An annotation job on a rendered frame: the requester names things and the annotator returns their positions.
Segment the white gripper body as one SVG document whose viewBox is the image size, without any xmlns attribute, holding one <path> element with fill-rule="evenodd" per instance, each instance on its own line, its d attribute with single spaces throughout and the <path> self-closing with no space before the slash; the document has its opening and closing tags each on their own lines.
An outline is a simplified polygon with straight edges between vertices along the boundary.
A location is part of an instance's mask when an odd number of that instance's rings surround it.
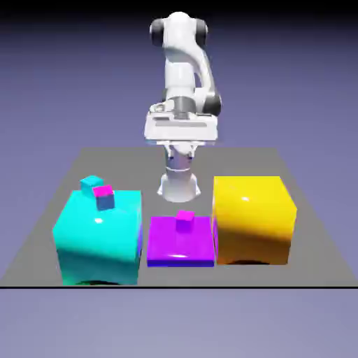
<svg viewBox="0 0 358 358">
<path fill-rule="evenodd" d="M 215 142 L 218 137 L 217 117 L 188 113 L 178 119 L 173 112 L 148 113 L 144 137 L 152 142 Z"/>
</svg>

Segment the small magenta cube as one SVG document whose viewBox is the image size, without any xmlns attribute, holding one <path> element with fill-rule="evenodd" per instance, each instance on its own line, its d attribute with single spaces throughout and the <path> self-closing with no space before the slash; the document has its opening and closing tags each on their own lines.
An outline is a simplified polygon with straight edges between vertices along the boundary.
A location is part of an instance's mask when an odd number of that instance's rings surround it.
<svg viewBox="0 0 358 358">
<path fill-rule="evenodd" d="M 194 226 L 195 212 L 179 210 L 176 214 L 176 231 L 180 233 L 190 232 Z"/>
</svg>

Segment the small pink cube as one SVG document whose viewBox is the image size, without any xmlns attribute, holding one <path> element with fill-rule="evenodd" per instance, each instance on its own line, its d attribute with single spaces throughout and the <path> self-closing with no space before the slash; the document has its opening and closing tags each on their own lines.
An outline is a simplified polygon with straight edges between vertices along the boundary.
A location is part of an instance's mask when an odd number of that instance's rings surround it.
<svg viewBox="0 0 358 358">
<path fill-rule="evenodd" d="M 92 188 L 96 199 L 97 210 L 109 210 L 115 207 L 115 196 L 111 185 L 102 185 Z"/>
</svg>

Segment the small cyan cube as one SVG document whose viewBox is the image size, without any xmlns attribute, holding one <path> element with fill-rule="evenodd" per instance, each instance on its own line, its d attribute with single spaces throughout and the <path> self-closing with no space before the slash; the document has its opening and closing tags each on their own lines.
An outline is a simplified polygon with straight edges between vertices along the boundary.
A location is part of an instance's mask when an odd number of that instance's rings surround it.
<svg viewBox="0 0 358 358">
<path fill-rule="evenodd" d="M 104 185 L 103 179 L 94 175 L 87 176 L 80 180 L 80 190 L 85 196 L 88 197 L 93 197 L 93 189 L 102 185 Z"/>
</svg>

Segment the large purple box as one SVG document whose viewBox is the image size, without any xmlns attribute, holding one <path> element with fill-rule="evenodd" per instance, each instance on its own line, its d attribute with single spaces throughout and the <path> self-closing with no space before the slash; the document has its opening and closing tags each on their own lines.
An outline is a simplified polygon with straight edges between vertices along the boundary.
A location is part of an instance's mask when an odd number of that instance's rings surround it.
<svg viewBox="0 0 358 358">
<path fill-rule="evenodd" d="M 196 216 L 183 227 L 175 217 L 152 217 L 146 256 L 151 267 L 213 267 L 210 218 Z"/>
</svg>

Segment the large yellow box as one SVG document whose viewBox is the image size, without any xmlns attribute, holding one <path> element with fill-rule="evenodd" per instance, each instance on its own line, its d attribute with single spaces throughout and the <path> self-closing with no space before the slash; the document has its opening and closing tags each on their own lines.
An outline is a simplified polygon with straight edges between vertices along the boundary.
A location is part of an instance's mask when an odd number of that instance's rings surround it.
<svg viewBox="0 0 358 358">
<path fill-rule="evenodd" d="M 215 176 L 217 263 L 286 265 L 297 207 L 280 176 Z"/>
</svg>

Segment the large cyan box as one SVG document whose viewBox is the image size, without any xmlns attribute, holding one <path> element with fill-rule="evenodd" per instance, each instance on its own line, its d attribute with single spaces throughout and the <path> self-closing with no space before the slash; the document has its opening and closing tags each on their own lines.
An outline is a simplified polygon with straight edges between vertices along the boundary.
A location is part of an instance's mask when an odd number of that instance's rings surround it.
<svg viewBox="0 0 358 358">
<path fill-rule="evenodd" d="M 143 239 L 138 190 L 114 191 L 115 207 L 98 211 L 94 198 L 72 191 L 52 229 L 64 285 L 136 285 Z"/>
</svg>

